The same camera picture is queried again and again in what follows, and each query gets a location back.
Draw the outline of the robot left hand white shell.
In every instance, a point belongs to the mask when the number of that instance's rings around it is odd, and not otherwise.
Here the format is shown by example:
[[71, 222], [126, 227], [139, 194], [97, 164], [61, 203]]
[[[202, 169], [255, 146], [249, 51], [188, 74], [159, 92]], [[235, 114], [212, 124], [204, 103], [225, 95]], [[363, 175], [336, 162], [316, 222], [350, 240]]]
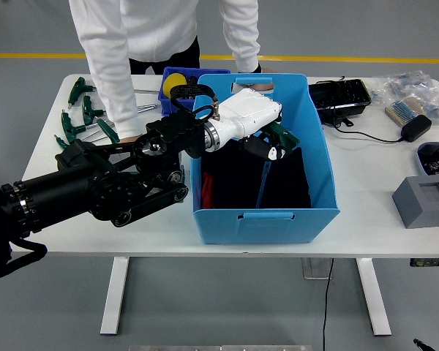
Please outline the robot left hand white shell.
[[278, 119], [280, 103], [258, 91], [244, 88], [219, 104], [219, 118], [209, 119], [211, 145], [216, 151], [229, 141], [238, 140], [245, 151], [265, 160], [278, 160], [285, 156], [282, 146], [274, 146], [255, 135], [263, 127]]

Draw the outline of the person's left hand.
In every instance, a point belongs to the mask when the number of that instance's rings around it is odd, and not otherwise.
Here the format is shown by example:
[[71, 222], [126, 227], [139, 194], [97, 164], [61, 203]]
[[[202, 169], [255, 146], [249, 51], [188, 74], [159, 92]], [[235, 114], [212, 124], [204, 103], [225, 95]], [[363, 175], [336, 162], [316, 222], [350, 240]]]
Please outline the person's left hand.
[[[275, 73], [274, 70], [270, 69], [270, 68], [262, 68], [261, 71], [263, 74], [264, 73]], [[273, 83], [256, 83], [253, 85], [252, 87], [254, 90], [256, 91], [270, 91], [274, 88], [274, 84]]]

